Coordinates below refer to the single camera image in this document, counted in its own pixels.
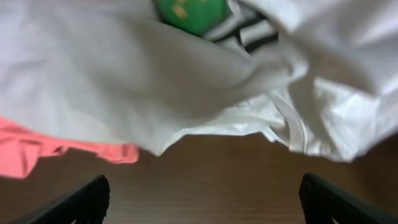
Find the clothing pile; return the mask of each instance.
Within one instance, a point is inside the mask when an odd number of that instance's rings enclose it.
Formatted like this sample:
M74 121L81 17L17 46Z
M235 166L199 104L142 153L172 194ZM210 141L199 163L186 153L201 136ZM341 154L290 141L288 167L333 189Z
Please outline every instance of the clothing pile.
M186 134L261 132L349 162L398 127L397 12L395 0L2 0L0 116L155 155Z

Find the black object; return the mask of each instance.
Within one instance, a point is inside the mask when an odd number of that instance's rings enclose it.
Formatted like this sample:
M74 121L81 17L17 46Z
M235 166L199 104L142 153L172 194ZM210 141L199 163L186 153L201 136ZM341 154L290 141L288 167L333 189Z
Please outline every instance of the black object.
M109 183L99 175L78 190L65 194L9 224L100 224L109 206Z
M315 174L304 174L300 186L300 200L307 224L390 224L394 217L356 198Z

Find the green object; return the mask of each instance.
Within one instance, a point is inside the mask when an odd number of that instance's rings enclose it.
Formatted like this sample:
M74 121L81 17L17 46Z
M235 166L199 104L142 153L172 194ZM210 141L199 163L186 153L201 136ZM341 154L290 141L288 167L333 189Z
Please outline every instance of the green object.
M201 36L230 14L226 0L156 0L164 22Z

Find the pink fabric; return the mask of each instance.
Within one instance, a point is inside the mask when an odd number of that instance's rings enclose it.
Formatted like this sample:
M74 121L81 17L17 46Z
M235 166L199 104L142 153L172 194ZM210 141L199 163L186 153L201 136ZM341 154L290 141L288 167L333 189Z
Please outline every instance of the pink fabric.
M40 157L60 156L68 148L94 152L109 162L134 163L138 147L134 144L100 144L52 138L29 131L13 122L0 118L0 175L27 177Z

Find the black and white striped fabric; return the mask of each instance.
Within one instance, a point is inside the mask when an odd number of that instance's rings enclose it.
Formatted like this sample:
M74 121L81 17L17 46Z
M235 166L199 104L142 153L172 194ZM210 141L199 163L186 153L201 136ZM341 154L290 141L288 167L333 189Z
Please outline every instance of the black and white striped fabric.
M266 15L241 2L228 0L228 4L232 15L207 32L204 39L248 54L278 41L278 31Z

